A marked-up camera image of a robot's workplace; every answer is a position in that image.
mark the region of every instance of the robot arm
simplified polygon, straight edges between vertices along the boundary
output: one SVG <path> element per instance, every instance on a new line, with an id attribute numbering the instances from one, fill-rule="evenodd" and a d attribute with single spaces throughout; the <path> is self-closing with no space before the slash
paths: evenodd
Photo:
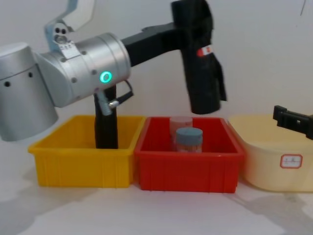
<path id="1" fill-rule="evenodd" d="M 124 40 L 104 33 L 74 43 L 68 34 L 91 19 L 93 7 L 94 0 L 69 1 L 68 10 L 45 28 L 48 53 L 34 53 L 24 43 L 0 47 L 3 140 L 44 131 L 58 118 L 55 107 L 92 94 L 97 94 L 102 113 L 109 115 L 133 93 L 108 101 L 102 91 L 127 81 L 132 66 L 176 49 L 181 50 L 192 112 L 214 112 L 220 100 L 226 100 L 222 68 L 211 50 L 213 20 L 205 0 L 178 0 L 172 3 L 173 23 Z"/>

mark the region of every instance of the label sticker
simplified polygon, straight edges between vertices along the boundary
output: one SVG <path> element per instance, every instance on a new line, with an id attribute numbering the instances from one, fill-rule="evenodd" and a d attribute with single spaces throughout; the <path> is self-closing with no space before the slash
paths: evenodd
<path id="1" fill-rule="evenodd" d="M 299 169 L 302 166 L 302 155 L 284 154 L 280 160 L 280 167 L 284 169 Z"/>
<path id="2" fill-rule="evenodd" d="M 200 48 L 200 49 L 197 51 L 197 55 L 198 55 L 199 57 L 204 57 L 204 56 L 206 56 L 206 55 L 211 54 L 212 52 L 213 52 L 213 50 L 212 50 L 212 45 L 208 45 L 208 46 L 206 46 L 206 47 Z"/>

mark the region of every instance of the cream plastic container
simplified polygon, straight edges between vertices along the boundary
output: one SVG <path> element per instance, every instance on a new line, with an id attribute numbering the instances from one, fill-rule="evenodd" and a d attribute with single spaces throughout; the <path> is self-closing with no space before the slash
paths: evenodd
<path id="1" fill-rule="evenodd" d="M 270 191 L 313 191 L 313 140 L 277 127 L 272 115 L 232 116 L 229 125 L 246 150 L 249 183 Z"/>

